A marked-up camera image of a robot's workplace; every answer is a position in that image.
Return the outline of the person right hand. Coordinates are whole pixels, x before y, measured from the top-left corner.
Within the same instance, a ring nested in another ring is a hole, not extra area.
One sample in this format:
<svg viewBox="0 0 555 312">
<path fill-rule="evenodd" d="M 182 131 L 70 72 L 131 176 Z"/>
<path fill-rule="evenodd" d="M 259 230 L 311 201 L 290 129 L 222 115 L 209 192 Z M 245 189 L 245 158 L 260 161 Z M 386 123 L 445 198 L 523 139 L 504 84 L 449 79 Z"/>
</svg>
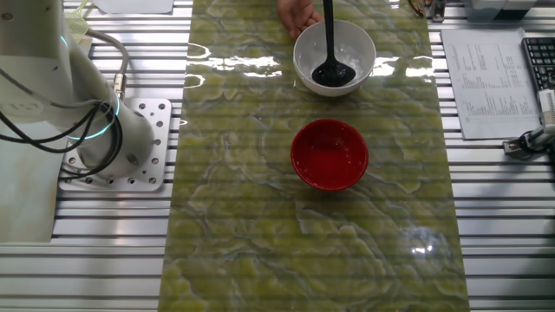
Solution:
<svg viewBox="0 0 555 312">
<path fill-rule="evenodd" d="M 311 25 L 324 21 L 311 0 L 277 0 L 277 15 L 294 41 Z"/>
</svg>

